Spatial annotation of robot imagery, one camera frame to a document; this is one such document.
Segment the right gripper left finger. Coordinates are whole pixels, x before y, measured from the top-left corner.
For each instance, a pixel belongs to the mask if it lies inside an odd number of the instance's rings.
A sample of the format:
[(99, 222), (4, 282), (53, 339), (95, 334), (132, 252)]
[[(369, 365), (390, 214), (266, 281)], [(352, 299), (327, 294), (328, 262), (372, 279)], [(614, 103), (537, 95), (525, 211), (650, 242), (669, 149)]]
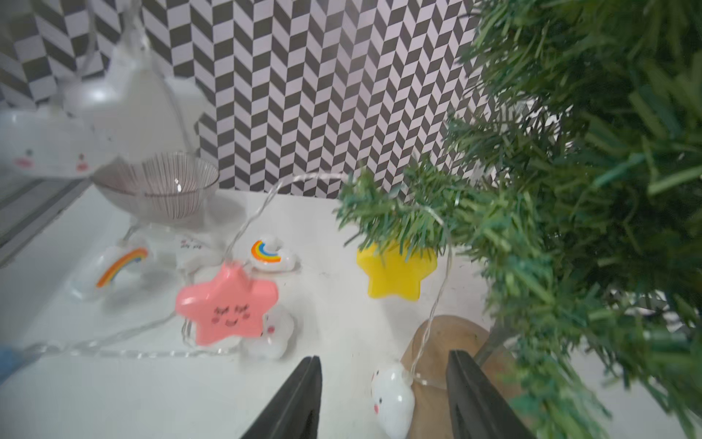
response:
[(241, 439), (315, 439), (322, 390), (320, 358), (303, 358)]

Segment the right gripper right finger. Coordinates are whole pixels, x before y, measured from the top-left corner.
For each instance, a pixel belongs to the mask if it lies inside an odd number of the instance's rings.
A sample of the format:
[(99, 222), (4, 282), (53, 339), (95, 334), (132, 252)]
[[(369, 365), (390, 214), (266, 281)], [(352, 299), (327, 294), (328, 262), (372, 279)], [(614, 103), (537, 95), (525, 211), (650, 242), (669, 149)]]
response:
[(454, 438), (535, 438), (469, 353), (450, 351), (446, 384)]

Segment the star cloud string light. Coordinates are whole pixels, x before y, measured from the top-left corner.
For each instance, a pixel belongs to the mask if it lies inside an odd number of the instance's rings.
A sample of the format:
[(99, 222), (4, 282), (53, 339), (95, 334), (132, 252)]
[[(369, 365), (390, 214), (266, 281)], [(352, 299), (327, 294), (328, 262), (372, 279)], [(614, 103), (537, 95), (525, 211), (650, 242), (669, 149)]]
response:
[[(420, 292), (420, 282), (437, 267), (434, 252), (410, 251), (400, 245), (366, 249), (358, 253), (358, 263), (371, 270), (369, 294), (379, 285), (395, 294)], [(212, 345), (230, 337), (263, 341), (268, 347), (287, 343), (292, 333), (292, 318), (276, 307), (276, 283), (257, 279), (242, 263), (226, 259), (209, 281), (188, 284), (177, 295), (175, 312), (196, 328), (196, 350), (168, 352), (168, 357), (213, 355)], [(371, 393), (378, 424), (389, 438), (408, 437), (416, 399), (413, 384), (426, 384), (414, 367), (393, 363), (375, 371)]]

